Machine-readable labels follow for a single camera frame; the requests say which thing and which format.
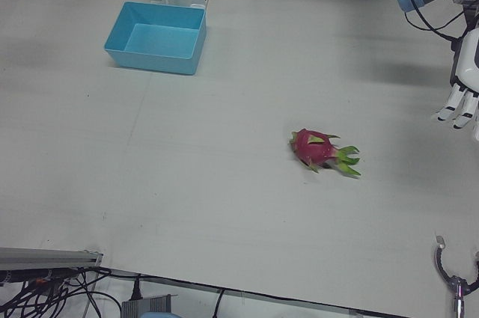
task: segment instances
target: blue plastic bin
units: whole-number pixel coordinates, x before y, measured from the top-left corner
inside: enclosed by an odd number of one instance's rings
[[[120,66],[192,75],[206,33],[204,9],[125,2],[105,50]]]

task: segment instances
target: dragon fruit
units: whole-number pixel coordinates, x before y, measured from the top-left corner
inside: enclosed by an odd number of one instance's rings
[[[329,139],[339,138],[338,136],[326,135],[308,129],[292,133],[293,138],[290,140],[290,144],[294,153],[312,171],[318,172],[320,166],[328,165],[331,162],[344,174],[361,175],[350,167],[357,164],[359,159],[348,157],[349,154],[359,153],[359,150],[354,146],[337,148]]]

